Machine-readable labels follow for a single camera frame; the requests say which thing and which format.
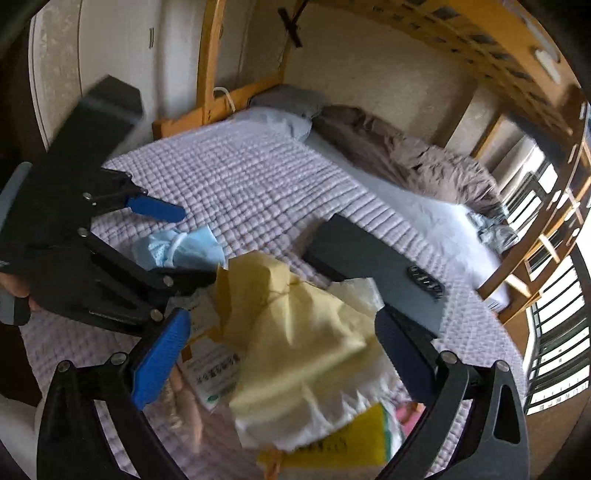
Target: blue gripper pad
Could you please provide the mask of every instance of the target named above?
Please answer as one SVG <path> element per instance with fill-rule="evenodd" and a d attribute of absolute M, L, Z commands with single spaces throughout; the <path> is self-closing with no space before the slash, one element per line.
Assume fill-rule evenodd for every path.
<path fill-rule="evenodd" d="M 182 221 L 187 213 L 180 205 L 173 205 L 160 199 L 142 195 L 136 198 L 129 198 L 125 206 L 131 208 L 134 213 L 146 215 L 156 220 L 164 220 L 168 223 Z"/>
<path fill-rule="evenodd" d="M 179 310 L 133 373 L 131 398 L 138 410 L 158 398 L 190 333 L 189 312 Z"/>

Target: pillow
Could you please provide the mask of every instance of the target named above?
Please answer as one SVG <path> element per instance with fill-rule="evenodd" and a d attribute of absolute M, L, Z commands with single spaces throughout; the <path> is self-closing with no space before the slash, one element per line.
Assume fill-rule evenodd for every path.
<path fill-rule="evenodd" d="M 275 108 L 254 107 L 232 115 L 234 120 L 248 120 L 267 125 L 277 133 L 303 142 L 312 129 L 312 122 L 306 118 Z"/>
<path fill-rule="evenodd" d="M 292 85 L 278 85 L 254 96 L 249 106 L 268 106 L 312 119 L 328 105 L 328 98 L 315 90 L 306 90 Z"/>

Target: human hand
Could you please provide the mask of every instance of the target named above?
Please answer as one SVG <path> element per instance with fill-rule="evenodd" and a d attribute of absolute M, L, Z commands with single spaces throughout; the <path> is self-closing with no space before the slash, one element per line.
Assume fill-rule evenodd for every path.
<path fill-rule="evenodd" d="M 27 285 L 25 281 L 22 281 L 20 278 L 15 277 L 14 275 L 0 273 L 0 286 L 6 289 L 8 293 L 20 299 L 29 296 L 29 285 Z M 29 308 L 32 312 L 41 310 L 41 307 L 38 305 L 38 303 L 31 297 L 29 297 Z"/>

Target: white cabinet door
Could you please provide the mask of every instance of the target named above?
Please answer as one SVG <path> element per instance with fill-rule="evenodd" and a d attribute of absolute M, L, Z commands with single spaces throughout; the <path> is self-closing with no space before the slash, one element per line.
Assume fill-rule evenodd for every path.
<path fill-rule="evenodd" d="M 80 82 L 86 92 L 106 75 L 138 88 L 144 119 L 117 153 L 152 140 L 157 116 L 158 27 L 162 0 L 84 0 L 80 14 Z"/>

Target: light blue cloth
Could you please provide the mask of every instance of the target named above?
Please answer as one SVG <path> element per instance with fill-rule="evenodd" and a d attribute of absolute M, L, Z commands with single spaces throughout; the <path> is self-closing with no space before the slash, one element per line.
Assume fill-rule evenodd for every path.
<path fill-rule="evenodd" d="M 133 246 L 135 262 L 152 270 L 157 267 L 192 268 L 215 271 L 226 265 L 223 249 L 207 225 L 194 232 L 163 230 L 137 240 Z"/>

